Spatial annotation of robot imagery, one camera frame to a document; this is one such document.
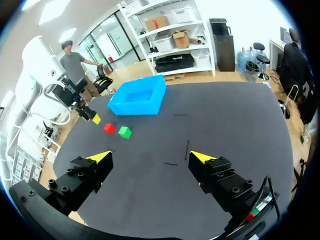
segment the blue plastic bin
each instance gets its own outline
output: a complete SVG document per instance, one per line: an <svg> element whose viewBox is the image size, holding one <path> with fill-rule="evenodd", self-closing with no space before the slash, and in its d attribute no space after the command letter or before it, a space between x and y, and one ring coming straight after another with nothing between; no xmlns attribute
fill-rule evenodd
<svg viewBox="0 0 320 240"><path fill-rule="evenodd" d="M158 115L166 89L163 75L125 82L107 106L115 115Z"/></svg>

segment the ceiling light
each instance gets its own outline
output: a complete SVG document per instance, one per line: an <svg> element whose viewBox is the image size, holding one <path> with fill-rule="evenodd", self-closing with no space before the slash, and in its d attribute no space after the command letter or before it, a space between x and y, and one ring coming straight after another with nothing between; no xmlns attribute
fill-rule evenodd
<svg viewBox="0 0 320 240"><path fill-rule="evenodd" d="M6 94L4 95L4 98L1 102L0 107L6 108L12 102L12 100L14 99L14 96L15 94L13 91L11 90L7 91Z"/></svg>
<svg viewBox="0 0 320 240"><path fill-rule="evenodd" d="M59 17L65 10L70 0L54 0L48 2L43 9L39 25Z"/></svg>
<svg viewBox="0 0 320 240"><path fill-rule="evenodd" d="M61 37L59 39L59 43L62 43L64 41L67 41L69 40L72 35L75 33L75 31L77 30L77 28L72 28L70 30L67 30L67 31L64 31L62 34L61 34Z"/></svg>
<svg viewBox="0 0 320 240"><path fill-rule="evenodd" d="M26 0L23 7L22 7L22 11L25 11L25 10L31 8L33 5L35 5L39 1L40 0Z"/></svg>

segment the man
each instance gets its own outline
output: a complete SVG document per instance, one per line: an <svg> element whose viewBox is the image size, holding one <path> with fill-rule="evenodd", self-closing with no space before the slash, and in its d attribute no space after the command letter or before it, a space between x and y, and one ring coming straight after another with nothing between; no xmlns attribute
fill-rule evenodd
<svg viewBox="0 0 320 240"><path fill-rule="evenodd" d="M86 102L88 102L92 97L98 97L100 94L94 84L85 75L85 71L82 68L81 63L95 65L97 67L100 67L102 64L87 60L78 52L72 52L72 47L73 42L71 40L62 43L61 48L64 50L65 55L60 59L60 63L74 84L76 84L82 78L86 80L87 85L85 86L84 92L81 93L80 96Z"/></svg>
<svg viewBox="0 0 320 240"><path fill-rule="evenodd" d="M289 33L293 42L284 46L281 64L283 67L283 72L280 76L281 84L287 94L291 90L294 84L293 82L296 82L298 86L305 86L306 82L308 87L313 85L311 69L305 55L301 51L299 35L292 28L289 29Z"/></svg>
<svg viewBox="0 0 320 240"><path fill-rule="evenodd" d="M290 28L290 37L293 43L284 46L280 82L286 94L289 94L292 86L297 84L299 87L297 106L300 112L300 118L304 124L312 121L316 110L317 101L315 95L315 82L312 76L311 68L307 58L301 50L301 42L298 33ZM295 97L296 90L292 90L291 98Z"/></svg>

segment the green cube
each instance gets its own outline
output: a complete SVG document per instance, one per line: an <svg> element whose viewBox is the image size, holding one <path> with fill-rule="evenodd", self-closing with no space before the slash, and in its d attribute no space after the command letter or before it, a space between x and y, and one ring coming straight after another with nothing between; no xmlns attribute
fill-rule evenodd
<svg viewBox="0 0 320 240"><path fill-rule="evenodd" d="M127 126L122 126L119 131L119 135L124 139L129 139L132 131Z"/></svg>

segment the black bag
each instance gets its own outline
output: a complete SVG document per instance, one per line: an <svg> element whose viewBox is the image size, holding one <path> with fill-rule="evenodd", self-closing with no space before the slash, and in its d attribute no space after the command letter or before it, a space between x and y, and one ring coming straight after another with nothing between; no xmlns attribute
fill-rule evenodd
<svg viewBox="0 0 320 240"><path fill-rule="evenodd" d="M178 54L165 56L155 61L155 70L158 73L168 72L178 69L186 69L194 66L194 58L191 54Z"/></svg>

